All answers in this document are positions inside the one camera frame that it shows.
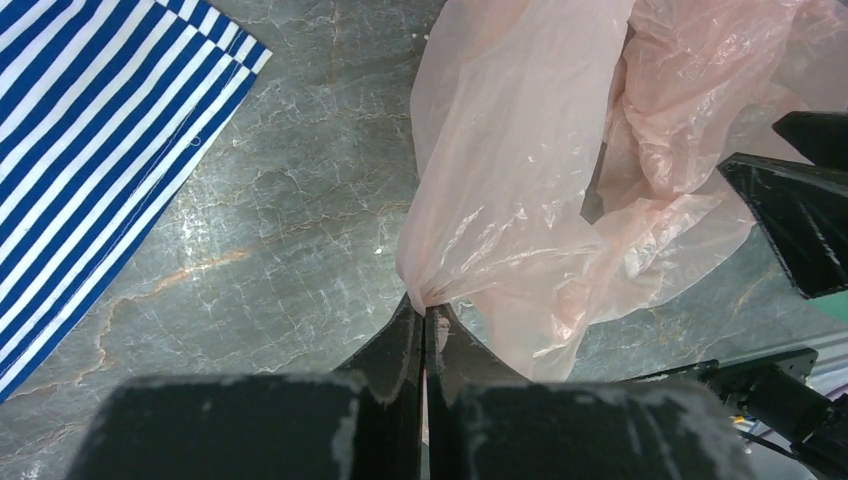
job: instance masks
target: blue and white striped fabric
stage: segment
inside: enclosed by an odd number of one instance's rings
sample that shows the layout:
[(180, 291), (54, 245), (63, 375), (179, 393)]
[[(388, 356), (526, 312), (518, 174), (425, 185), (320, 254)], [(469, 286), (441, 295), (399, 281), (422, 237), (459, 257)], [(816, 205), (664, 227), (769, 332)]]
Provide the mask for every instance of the blue and white striped fabric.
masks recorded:
[(270, 52), (198, 0), (0, 0), (0, 402), (117, 275)]

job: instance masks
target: blue stripe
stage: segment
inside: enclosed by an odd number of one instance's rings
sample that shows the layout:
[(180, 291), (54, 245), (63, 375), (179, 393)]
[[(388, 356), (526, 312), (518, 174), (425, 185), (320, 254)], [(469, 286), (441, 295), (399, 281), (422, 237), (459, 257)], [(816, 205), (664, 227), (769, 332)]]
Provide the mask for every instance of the blue stripe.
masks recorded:
[(244, 34), (243, 30), (240, 30), (238, 34), (236, 34), (236, 38), (233, 39), (233, 43), (230, 45), (230, 48), (227, 49), (227, 52), (230, 55), (235, 55), (238, 53), (238, 49), (244, 44), (244, 41), (247, 39), (247, 35)]
[[(47, 116), (50, 110), (56, 105), (56, 103), (59, 102), (68, 89), (70, 89), (71, 85), (79, 79), (83, 72), (85, 72), (85, 70), (91, 65), (91, 62), (94, 61), (95, 57), (97, 57), (97, 55), (103, 51), (106, 45), (112, 40), (112, 37), (114, 37), (115, 33), (121, 28), (121, 26), (123, 26), (126, 17), (130, 14), (130, 12), (132, 12), (136, 4), (137, 2), (131, 0), (122, 0), (119, 2), (117, 8), (115, 8), (115, 11), (112, 12), (103, 26), (97, 30), (89, 43), (83, 47), (79, 55), (68, 65), (67, 69), (59, 75), (56, 82), (47, 92), (44, 93), (41, 100), (32, 107), (30, 113), (23, 119), (23, 121), (21, 121), (15, 131), (3, 141), (4, 144), (9, 145), (19, 143)], [(139, 30), (134, 31), (133, 35), (138, 34), (139, 31), (144, 29), (143, 22), (139, 27)], [(111, 63), (113, 68), (118, 66), (116, 65), (117, 63), (118, 62), (115, 62), (113, 59)], [(123, 67), (123, 65), (118, 66), (114, 72), (109, 72), (109, 75), (116, 75), (120, 70), (120, 67)], [(91, 86), (87, 89), (89, 92), (97, 92), (99, 90), (99, 88), (94, 89)], [(17, 106), (17, 103), (12, 102), (0, 103), (0, 122), (9, 118), (9, 115), (12, 114)]]
[[(194, 125), (197, 122), (197, 120), (199, 119), (199, 117), (201, 115), (203, 115), (206, 111), (209, 110), (212, 102), (219, 96), (219, 92), (227, 84), (228, 79), (230, 78), (230, 75), (232, 74), (232, 72), (235, 68), (238, 68), (238, 64), (236, 62), (233, 62), (231, 67), (229, 67), (227, 69), (227, 71), (225, 71), (224, 74), (221, 75), (221, 77), (215, 82), (214, 86), (212, 86), (210, 88), (209, 93), (204, 95), (201, 102), (198, 103), (197, 107), (192, 111), (192, 114), (190, 115), (188, 121), (184, 124), (183, 128), (180, 129), (180, 132), (179, 132), (180, 135), (183, 134), (185, 131), (187, 131), (192, 125)], [(212, 135), (215, 132), (215, 130), (217, 130), (217, 128), (221, 125), (221, 123), (223, 123), (224, 120), (229, 116), (229, 114), (232, 113), (232, 111), (235, 110), (235, 108), (239, 105), (239, 103), (241, 102), (241, 99), (244, 98), (244, 96), (247, 93), (247, 90), (250, 88), (250, 86), (251, 86), (251, 84), (253, 83), (254, 80), (255, 80), (254, 74), (248, 75), (247, 79), (244, 82), (242, 82), (242, 84), (239, 85), (239, 87), (237, 87), (236, 92), (233, 93), (230, 96), (230, 98), (225, 102), (223, 108), (221, 108), (215, 115), (213, 115), (212, 119), (210, 119), (210, 121), (200, 130), (200, 132), (197, 136), (199, 136), (200, 138), (209, 138), (209, 136)], [(155, 202), (155, 200), (159, 196), (162, 195), (163, 191), (167, 187), (170, 186), (171, 182), (179, 174), (179, 172), (181, 170), (183, 170), (183, 168), (185, 168), (186, 164), (195, 155), (197, 148), (199, 148), (199, 147), (186, 148), (183, 151), (183, 153), (181, 153), (177, 157), (176, 161), (174, 161), (174, 163), (171, 165), (171, 167), (165, 172), (162, 179), (153, 188), (153, 190), (151, 191), (151, 194), (149, 195), (147, 200), (144, 201), (144, 202), (140, 202), (139, 205), (136, 205), (136, 207), (132, 209), (132, 211), (130, 212), (130, 215), (127, 216), (127, 218), (121, 223), (121, 226), (109, 237), (109, 239), (104, 244), (104, 246), (101, 247), (101, 249), (97, 252), (97, 254), (86, 264), (83, 271), (86, 271), (86, 272), (94, 271), (94, 269), (97, 268), (97, 265), (103, 260), (103, 258), (105, 258), (106, 256), (109, 255), (109, 253), (111, 253), (111, 251), (114, 248), (114, 245), (116, 245), (121, 240), (121, 238), (123, 238), (124, 232), (129, 230), (130, 226), (135, 223), (135, 219), (138, 218), (138, 216), (140, 216), (141, 212), (148, 209), (150, 207), (150, 205), (153, 202)], [(104, 227), (107, 223), (108, 223), (108, 220), (101, 220), (100, 222), (96, 223), (92, 227), (92, 230), (96, 230), (94, 232), (94, 236), (96, 236), (101, 231), (102, 227)], [(80, 241), (80, 246), (77, 247), (75, 249), (75, 251), (76, 250), (83, 250), (84, 251), (87, 248), (87, 245), (88, 245), (88, 243), (86, 242), (85, 239), (83, 239), (83, 240)], [(78, 258), (78, 256), (75, 253), (71, 253), (69, 255), (69, 257), (73, 258), (74, 259), (73, 261), (75, 261), (76, 258)], [(126, 260), (119, 262), (119, 264), (123, 265), (123, 263), (125, 263), (125, 262), (126, 262)], [(57, 270), (63, 271), (65, 269), (60, 267)], [(45, 315), (36, 323), (35, 328), (32, 329), (23, 338), (23, 340), (18, 344), (18, 346), (7, 357), (7, 360), (0, 363), (0, 372), (5, 372), (6, 370), (8, 370), (9, 367), (13, 364), (13, 359), (17, 359), (23, 354), (23, 352), (26, 350), (26, 347), (29, 346), (35, 340), (36, 336), (42, 330), (44, 330), (44, 328), (46, 328), (46, 326), (50, 323), (50, 321), (52, 321), (53, 318), (56, 317), (56, 315), (59, 313), (59, 311), (71, 299), (71, 297), (73, 296), (73, 293), (76, 292), (82, 286), (82, 284), (86, 280), (86, 278), (87, 277), (84, 276), (84, 275), (78, 275), (74, 279), (74, 281), (70, 285), (68, 285), (67, 288), (65, 288), (62, 295), (58, 299), (55, 300), (53, 307), (48, 312), (46, 312)], [(102, 291), (102, 290), (94, 289), (92, 291), (92, 293), (94, 293), (95, 291), (99, 292), (99, 291)], [(95, 299), (96, 299), (96, 296), (94, 296), (94, 298), (91, 299), (91, 302), (93, 302)], [(38, 305), (39, 302), (34, 300), (32, 302), (32, 304)], [(77, 310), (74, 313), (76, 314), (77, 312), (81, 312), (81, 313), (79, 313), (79, 317), (81, 317), (85, 313), (85, 311), (88, 310), (89, 307), (90, 307), (90, 303), (88, 305), (86, 305), (85, 307), (80, 305), (80, 307), (77, 308)]]
[(170, 0), (165, 6), (174, 13), (180, 13), (180, 9), (183, 8), (183, 0)]
[(191, 16), (188, 18), (189, 25), (194, 28), (200, 28), (200, 24), (203, 23), (203, 19), (206, 18), (206, 13), (209, 11), (209, 4), (206, 2), (197, 2), (197, 6), (194, 7), (194, 11), (191, 12)]
[[(93, 159), (99, 158), (102, 161), (105, 156), (108, 155), (108, 152), (113, 151), (114, 148), (126, 138), (127, 134), (135, 128), (136, 125), (138, 125), (139, 120), (141, 120), (141, 118), (149, 112), (150, 108), (161, 97), (161, 94), (165, 91), (165, 89), (173, 83), (176, 76), (182, 73), (185, 65), (188, 64), (188, 62), (194, 57), (197, 49), (203, 44), (203, 37), (201, 35), (196, 35), (193, 41), (195, 39), (197, 40), (194, 42), (196, 43), (195, 48), (186, 48), (180, 53), (180, 57), (182, 58), (177, 58), (177, 61), (165, 72), (156, 87), (154, 87), (153, 91), (151, 91), (145, 100), (142, 101), (127, 117), (127, 120), (122, 123), (121, 127), (119, 127), (115, 133), (110, 136), (106, 142), (104, 142), (98, 152), (93, 155)], [(215, 55), (215, 53), (218, 52), (213, 50), (213, 54), (204, 59), (198, 71), (195, 72), (191, 79), (186, 82), (186, 85), (179, 90), (177, 95), (167, 105), (159, 117), (152, 122), (152, 126), (139, 137), (138, 141), (127, 151), (127, 153), (115, 164), (114, 167), (109, 170), (106, 175), (104, 175), (103, 179), (100, 180), (93, 191), (82, 202), (79, 208), (77, 208), (74, 214), (71, 215), (71, 217), (55, 234), (53, 234), (53, 238), (46, 245), (44, 251), (35, 259), (35, 261), (32, 262), (26, 272), (21, 276), (21, 279), (9, 290), (6, 298), (0, 301), (0, 312), (11, 308), (14, 301), (24, 293), (36, 276), (44, 269), (46, 264), (64, 244), (65, 239), (71, 235), (77, 225), (79, 225), (80, 222), (82, 222), (82, 220), (89, 214), (94, 205), (103, 197), (106, 191), (108, 191), (109, 187), (111, 187), (111, 185), (113, 185), (119, 177), (124, 175), (124, 172), (126, 172), (129, 166), (138, 159), (138, 155), (151, 144), (153, 139), (159, 133), (161, 133), (162, 125), (167, 123), (169, 119), (173, 118), (177, 110), (185, 104), (188, 97), (197, 90), (203, 78), (212, 70), (215, 63), (217, 63), (217, 60), (221, 57), (220, 53), (217, 55)], [(101, 214), (99, 222), (95, 223), (91, 227), (91, 229), (82, 237), (76, 248), (74, 248), (71, 253), (68, 254), (67, 258), (56, 268), (59, 273), (50, 277), (41, 289), (39, 289), (38, 293), (36, 293), (32, 302), (16, 316), (13, 323), (9, 325), (6, 330), (0, 332), (0, 344), (8, 341), (12, 335), (11, 332), (20, 328), (20, 326), (26, 322), (26, 319), (32, 316), (38, 308), (38, 305), (47, 300), (50, 292), (61, 281), (63, 276), (62, 274), (68, 271), (74, 263), (76, 263), (76, 260), (83, 254), (83, 252), (85, 252), (85, 250), (88, 249), (88, 246), (105, 228), (106, 224), (108, 224), (108, 222), (114, 217), (117, 211), (124, 205), (132, 192), (135, 191), (136, 188), (138, 188), (138, 186), (144, 181), (146, 174), (153, 170), (158, 164), (158, 160), (161, 160), (162, 157), (167, 155), (173, 147), (174, 145), (170, 143), (163, 145), (152, 157), (151, 163), (146, 166), (146, 168), (139, 171), (115, 197), (106, 210)], [(26, 255), (29, 247), (38, 239), (41, 233), (44, 232), (47, 225), (50, 224), (50, 221), (55, 218), (62, 208), (64, 208), (70, 198), (79, 190), (85, 180), (91, 175), (98, 165), (99, 162), (87, 162), (84, 168), (72, 177), (60, 195), (50, 204), (44, 214), (41, 215), (30, 231), (24, 235), (24, 238), (21, 239), (17, 247), (10, 253), (6, 262), (0, 266), (0, 278), (7, 276), (11, 269), (20, 262), (21, 258)], [(51, 178), (55, 177), (45, 175), (42, 180), (47, 183), (47, 181)]]
[(264, 51), (265, 47), (263, 47), (262, 44), (257, 42), (256, 45), (254, 45), (253, 48), (250, 49), (250, 53), (248, 53), (247, 56), (244, 57), (242, 65), (253, 70), (253, 67), (256, 66), (256, 62), (259, 61), (259, 58), (262, 56), (262, 52)]
[[(83, 30), (85, 24), (91, 20), (91, 17), (93, 17), (94, 13), (97, 11), (97, 6), (97, 2), (86, 2), (82, 9), (61, 29), (59, 29), (58, 32), (56, 32), (53, 39), (47, 43), (41, 52), (30, 61), (23, 73), (18, 76), (18, 79), (12, 84), (9, 91), (0, 98), (0, 104), (17, 104), (23, 100), (24, 95), (26, 95), (32, 86), (38, 82), (50, 65), (53, 65), (53, 63), (56, 62), (56, 59), (59, 57), (59, 54), (62, 53), (62, 50), (68, 46), (68, 43), (70, 43), (77, 33), (80, 33)], [(27, 45), (18, 45), (17, 47), (20, 48), (9, 51), (8, 56), (14, 55), (13, 58), (17, 58)], [(4, 69), (5, 66), (8, 65), (7, 62), (12, 61), (12, 59), (5, 58), (7, 56), (6, 53), (7, 52), (4, 51), (0, 54), (0, 65), (3, 65)]]
[(218, 15), (218, 19), (215, 20), (215, 23), (212, 25), (212, 29), (209, 30), (209, 40), (212, 40), (216, 44), (221, 41), (221, 37), (224, 35), (224, 31), (227, 29), (227, 26), (230, 25), (230, 20), (223, 16)]
[[(65, 0), (64, 3), (70, 4), (70, 0)], [(33, 6), (35, 6), (33, 0), (12, 0), (6, 8), (0, 10), (0, 35), (6, 33), (6, 30), (26, 15)]]
[[(162, 39), (154, 45), (148, 56), (145, 57), (141, 65), (139, 65), (138, 70), (133, 73), (130, 79), (103, 105), (86, 127), (83, 128), (77, 138), (74, 139), (71, 145), (69, 145), (68, 149), (51, 164), (42, 176), (43, 181), (50, 182), (53, 178), (56, 178), (56, 176), (65, 169), (67, 162), (72, 160), (83, 148), (85, 148), (91, 139), (103, 128), (106, 122), (112, 118), (112, 116), (124, 105), (124, 103), (126, 103), (127, 99), (130, 98), (144, 83), (153, 71), (156, 63), (158, 63), (162, 55), (164, 55), (165, 52), (173, 45), (182, 31), (183, 28), (179, 23), (171, 25), (171, 27), (162, 36)], [(137, 36), (133, 35), (133, 37), (135, 37), (133, 38), (133, 43), (131, 44), (128, 42), (121, 49), (122, 53), (125, 55), (132, 55), (135, 53), (149, 33), (149, 31), (140, 31)], [(56, 144), (56, 142), (65, 134), (68, 126), (73, 124), (73, 122), (79, 118), (82, 112), (88, 108), (91, 100), (93, 100), (114, 78), (114, 75), (122, 69), (126, 63), (125, 58), (127, 57), (116, 56), (115, 59), (109, 62), (109, 65), (107, 65), (107, 67), (104, 68), (97, 77), (95, 77), (95, 79), (91, 82), (91, 85), (80, 95), (80, 98), (76, 100), (62, 118), (56, 122), (56, 125), (45, 133), (44, 136), (36, 142), (29, 151), (27, 151), (21, 161), (19, 161), (12, 171), (9, 172), (3, 182), (4, 184), (6, 182), (17, 184), (23, 180), (33, 165), (35, 165), (36, 162), (42, 158), (53, 145)], [(9, 140), (8, 142), (0, 143), (0, 158), (8, 156), (9, 152), (14, 149), (15, 144), (18, 143), (12, 142), (13, 140)], [(35, 202), (35, 199), (40, 197), (45, 189), (46, 187), (42, 186), (41, 188), (35, 188), (33, 191), (29, 192), (24, 200), (20, 202), (18, 207), (10, 214), (9, 218), (0, 224), (0, 242), (5, 241), (6, 238), (8, 238), (8, 234), (10, 233), (8, 229), (11, 228), (12, 225), (15, 225), (17, 221), (22, 218), (22, 215), (25, 214), (25, 212), (22, 213), (21, 210), (28, 208), (27, 204), (29, 202)], [(4, 188), (0, 190), (2, 190), (0, 191), (0, 202), (5, 202), (6, 199), (9, 198), (9, 195), (11, 195), (12, 189)], [(2, 272), (3, 270), (0, 268), (0, 278), (3, 276)]]

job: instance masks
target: plastic bag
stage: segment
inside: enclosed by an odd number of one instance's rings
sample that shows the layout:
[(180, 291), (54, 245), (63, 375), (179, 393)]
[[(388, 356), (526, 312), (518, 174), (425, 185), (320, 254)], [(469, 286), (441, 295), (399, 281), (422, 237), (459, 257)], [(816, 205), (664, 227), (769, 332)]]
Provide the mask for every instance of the plastic bag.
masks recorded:
[[(681, 7), (689, 3), (698, 5)], [(749, 23), (732, 14), (740, 3), (752, 4)], [(811, 15), (832, 10), (816, 3)], [(807, 5), (449, 0), (411, 100), (421, 185), (397, 268), (415, 308), (468, 296), (487, 318), (495, 353), (530, 378), (561, 380), (589, 324), (668, 300), (715, 268), (751, 222), (712, 169), (728, 133), (750, 142), (764, 134), (769, 112), (792, 104), (769, 79)], [(619, 62), (631, 10), (635, 36), (624, 59), (639, 65), (651, 54), (658, 71)], [(695, 17), (706, 14), (719, 25)], [(709, 26), (689, 31), (695, 24)], [(810, 24), (817, 28), (799, 42), (830, 38), (837, 25)], [(743, 27), (750, 31), (734, 31)], [(651, 39), (667, 51), (652, 51)], [(762, 43), (747, 50), (752, 39)], [(664, 63), (678, 51), (688, 63)], [(715, 61), (724, 70), (714, 71)], [(802, 63), (785, 70), (808, 70)], [(614, 73), (624, 79), (618, 88)], [(657, 79), (671, 101), (656, 84), (651, 90)], [(706, 83), (690, 85), (699, 79)], [(763, 99), (765, 108), (743, 112)], [(669, 102), (679, 106), (663, 117)], [(742, 130), (728, 132), (735, 117)], [(689, 131), (666, 133), (691, 118)], [(604, 138), (606, 213), (590, 224), (580, 211)]]

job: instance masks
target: gray marble countertop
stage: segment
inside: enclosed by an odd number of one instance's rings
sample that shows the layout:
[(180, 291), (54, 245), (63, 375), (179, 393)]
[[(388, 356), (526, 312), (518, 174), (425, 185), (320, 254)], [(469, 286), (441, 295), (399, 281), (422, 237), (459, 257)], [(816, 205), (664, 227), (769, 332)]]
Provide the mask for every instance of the gray marble countertop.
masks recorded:
[[(0, 406), (0, 478), (61, 478), (121, 380), (323, 371), (403, 293), (415, 71), (443, 0), (213, 0), (274, 56), (133, 260)], [(457, 309), (484, 335), (470, 305)], [(609, 380), (839, 332), (755, 231), (674, 301), (593, 326), (572, 378)]]

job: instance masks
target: black plastic part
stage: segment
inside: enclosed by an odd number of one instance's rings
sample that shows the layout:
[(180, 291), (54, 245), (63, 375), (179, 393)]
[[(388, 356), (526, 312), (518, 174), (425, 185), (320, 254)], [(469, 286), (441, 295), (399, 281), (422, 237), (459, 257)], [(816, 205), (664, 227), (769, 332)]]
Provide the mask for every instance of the black plastic part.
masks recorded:
[[(737, 414), (748, 415), (748, 395), (757, 380), (773, 369), (803, 385), (818, 359), (818, 352), (811, 348), (801, 348), (767, 357), (722, 366), (706, 377), (706, 384), (725, 406)], [(782, 402), (777, 397), (774, 401)]]
[(472, 385), (454, 411), (463, 478), (754, 478), (727, 414), (691, 383)]
[(718, 360), (706, 360), (685, 367), (672, 368), (658, 373), (650, 373), (628, 379), (629, 382), (658, 382), (665, 380), (691, 380), (705, 383), (706, 379), (718, 369)]
[(357, 419), (353, 478), (418, 478), (423, 318), (404, 295), (389, 323), (336, 371), (359, 372), (371, 395)]
[(814, 165), (848, 168), (848, 113), (791, 112), (773, 128)]
[(480, 343), (450, 305), (428, 309), (425, 325), (430, 472), (439, 480), (474, 478), (468, 470), (458, 418), (451, 409), (456, 396), (469, 382), (524, 385), (529, 381)]
[(848, 289), (848, 172), (741, 153), (719, 170), (805, 298)]
[(747, 411), (790, 442), (806, 439), (830, 416), (830, 400), (787, 375), (763, 371), (745, 400)]
[(67, 478), (350, 478), (361, 380), (342, 375), (130, 381)]

